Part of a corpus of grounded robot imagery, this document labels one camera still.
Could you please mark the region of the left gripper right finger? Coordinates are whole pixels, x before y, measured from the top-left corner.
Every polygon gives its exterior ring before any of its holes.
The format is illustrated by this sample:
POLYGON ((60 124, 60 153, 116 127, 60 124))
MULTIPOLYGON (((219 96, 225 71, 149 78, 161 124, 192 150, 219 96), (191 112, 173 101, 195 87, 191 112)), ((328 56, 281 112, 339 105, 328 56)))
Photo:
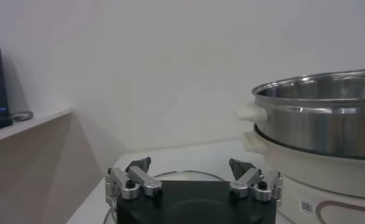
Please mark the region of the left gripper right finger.
POLYGON ((263 173, 252 163, 229 159, 235 181, 230 182, 229 196, 233 203, 252 196, 254 200, 267 203, 282 202, 283 177, 280 172, 270 170, 263 173))

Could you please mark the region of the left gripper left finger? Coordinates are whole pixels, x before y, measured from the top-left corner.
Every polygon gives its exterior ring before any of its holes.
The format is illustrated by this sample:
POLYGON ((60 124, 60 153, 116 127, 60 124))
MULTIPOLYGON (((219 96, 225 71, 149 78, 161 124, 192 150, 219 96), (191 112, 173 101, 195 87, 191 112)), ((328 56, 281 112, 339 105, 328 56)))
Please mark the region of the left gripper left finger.
POLYGON ((117 197, 135 200, 144 194, 159 200, 163 197, 162 182, 147 174, 151 158, 133 161, 122 170, 110 167, 105 174, 105 197, 107 201, 116 201, 117 197))

